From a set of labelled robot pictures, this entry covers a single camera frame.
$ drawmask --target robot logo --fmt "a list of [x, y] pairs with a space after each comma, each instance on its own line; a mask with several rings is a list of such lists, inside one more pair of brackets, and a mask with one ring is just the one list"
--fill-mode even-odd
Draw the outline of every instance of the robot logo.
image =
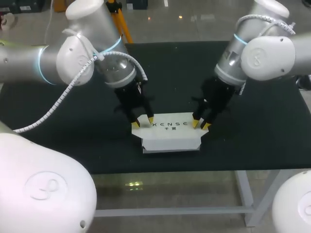
[[248, 64], [252, 68], [260, 68], [262, 63], [265, 61], [266, 52], [261, 48], [253, 49], [250, 52], [250, 56], [248, 59]]
[[58, 203], [64, 201], [67, 194], [67, 183], [62, 176], [55, 172], [42, 171], [28, 179], [24, 193], [34, 205], [40, 205], [45, 209], [54, 208]]
[[31, 195], [30, 197], [35, 200], [47, 200], [51, 197], [51, 192], [56, 192], [58, 190], [58, 181], [55, 179], [51, 179], [48, 181], [47, 186], [45, 188], [39, 188], [40, 191], [44, 193], [41, 197], [36, 197], [35, 195]]

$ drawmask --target robotic arm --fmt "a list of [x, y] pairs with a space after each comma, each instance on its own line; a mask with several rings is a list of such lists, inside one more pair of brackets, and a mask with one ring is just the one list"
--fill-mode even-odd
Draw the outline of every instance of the robotic arm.
[[[132, 109], [140, 106], [152, 123], [153, 112], [142, 91], [144, 72], [142, 78], [137, 76], [136, 68], [142, 68], [130, 62], [134, 59], [103, 4], [103, 0], [72, 3], [66, 11], [67, 34], [53, 45], [27, 47], [0, 41], [0, 83], [70, 86], [79, 73], [76, 84], [83, 85], [96, 68], [114, 89], [133, 125], [139, 127]], [[104, 53], [110, 54], [103, 60]], [[90, 62], [94, 55], [99, 58], [95, 65]], [[81, 164], [19, 136], [2, 122], [0, 161], [0, 232], [85, 233], [89, 229], [96, 210], [96, 188]]]
[[311, 74], [311, 33], [262, 36], [250, 41], [242, 52], [245, 74], [264, 81], [280, 76]]
[[215, 75], [201, 86], [203, 96], [197, 99], [199, 106], [193, 113], [194, 128], [200, 118], [204, 119], [202, 129], [210, 126], [234, 93], [243, 87], [247, 74], [241, 66], [241, 55], [250, 41], [261, 35], [288, 36], [293, 33], [291, 26], [286, 24], [288, 17], [288, 9], [275, 0], [254, 0], [250, 14], [238, 21], [236, 32], [215, 67]]
[[[68, 85], [93, 55], [100, 56], [103, 52], [127, 55], [104, 0], [77, 0], [68, 7], [66, 17], [69, 28], [53, 45], [27, 47], [0, 41], [0, 61], [3, 61], [0, 62], [0, 83], [37, 81]], [[105, 83], [114, 89], [120, 109], [132, 125], [139, 127], [132, 112], [136, 107], [143, 107], [152, 123], [154, 114], [143, 93], [147, 77], [144, 74], [139, 77], [137, 68], [127, 57], [112, 54], [103, 61], [95, 61], [95, 65], [91, 64], [81, 75], [77, 85], [91, 79], [94, 66]]]

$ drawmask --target black mat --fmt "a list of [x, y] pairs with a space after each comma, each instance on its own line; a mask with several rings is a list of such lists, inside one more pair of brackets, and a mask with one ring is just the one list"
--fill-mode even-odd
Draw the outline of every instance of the black mat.
[[[157, 43], [128, 46], [144, 67], [155, 96], [155, 113], [191, 112], [200, 84], [213, 69], [226, 42]], [[0, 120], [24, 127], [39, 119], [64, 87], [4, 85]], [[311, 116], [293, 80], [249, 81], [210, 132], [200, 152], [142, 154], [118, 101], [98, 75], [76, 87], [49, 120], [23, 136], [82, 163], [89, 172], [126, 173], [248, 170], [311, 167]]]

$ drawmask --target white cable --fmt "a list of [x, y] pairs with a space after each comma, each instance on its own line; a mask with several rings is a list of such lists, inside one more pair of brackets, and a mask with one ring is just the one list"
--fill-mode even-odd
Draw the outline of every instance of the white cable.
[[50, 25], [51, 25], [51, 22], [52, 22], [52, 16], [53, 16], [53, 3], [54, 3], [54, 0], [51, 0], [51, 7], [50, 7], [50, 20], [49, 20], [49, 23], [47, 25], [47, 28], [45, 30], [45, 34], [44, 34], [44, 44], [46, 45], [47, 44], [47, 38], [48, 38], [48, 32], [49, 32], [49, 28], [50, 28]]
[[[147, 75], [145, 73], [145, 71], [143, 70], [143, 68], [141, 67], [141, 65], [138, 63], [138, 61], [130, 56], [127, 53], [123, 53], [123, 52], [117, 52], [117, 51], [110, 51], [110, 52], [103, 52], [101, 53], [104, 57], [105, 56], [109, 56], [109, 55], [117, 55], [117, 56], [122, 56], [125, 57], [127, 59], [129, 59], [131, 62], [133, 62], [137, 68], [140, 70], [141, 75], [143, 80], [148, 80], [147, 79]], [[74, 77], [74, 79], [71, 81], [71, 83], [68, 85], [68, 87], [66, 88], [66, 90], [63, 92], [63, 94], [58, 98], [58, 100], [55, 102], [55, 104], [52, 106], [52, 108], [39, 120], [37, 120], [35, 123], [26, 126], [24, 128], [21, 129], [17, 129], [14, 130], [14, 132], [16, 133], [23, 133], [29, 130], [34, 129], [35, 127], [39, 126], [40, 124], [42, 124], [47, 118], [49, 118], [52, 113], [57, 109], [57, 107], [61, 104], [61, 102], [64, 100], [64, 98], [68, 95], [68, 93], [70, 92], [70, 90], [74, 87], [75, 83], [78, 81], [78, 79], [80, 78], [80, 76], [86, 71], [86, 69], [92, 64], [94, 63], [96, 60], [98, 60], [98, 56], [94, 56], [92, 57], [80, 70], [80, 72]]]
[[248, 20], [248, 19], [260, 19], [260, 20], [266, 21], [268, 23], [276, 22], [275, 24], [278, 25], [279, 27], [281, 27], [284, 31], [288, 32], [291, 35], [295, 34], [292, 27], [289, 26], [288, 24], [286, 24], [285, 22], [280, 21], [280, 20], [276, 20], [270, 16], [262, 16], [262, 15], [246, 15], [246, 16], [243, 16], [238, 20], [236, 27], [238, 27], [243, 21]]

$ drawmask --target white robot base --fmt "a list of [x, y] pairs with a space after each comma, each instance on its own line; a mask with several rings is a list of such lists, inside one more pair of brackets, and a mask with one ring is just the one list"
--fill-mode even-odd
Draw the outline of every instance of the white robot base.
[[277, 233], [311, 232], [311, 171], [299, 173], [281, 186], [272, 217]]
[[151, 125], [141, 115], [140, 128], [132, 128], [132, 134], [141, 138], [143, 153], [199, 150], [201, 137], [208, 132], [192, 127], [192, 113], [155, 114], [154, 119]]

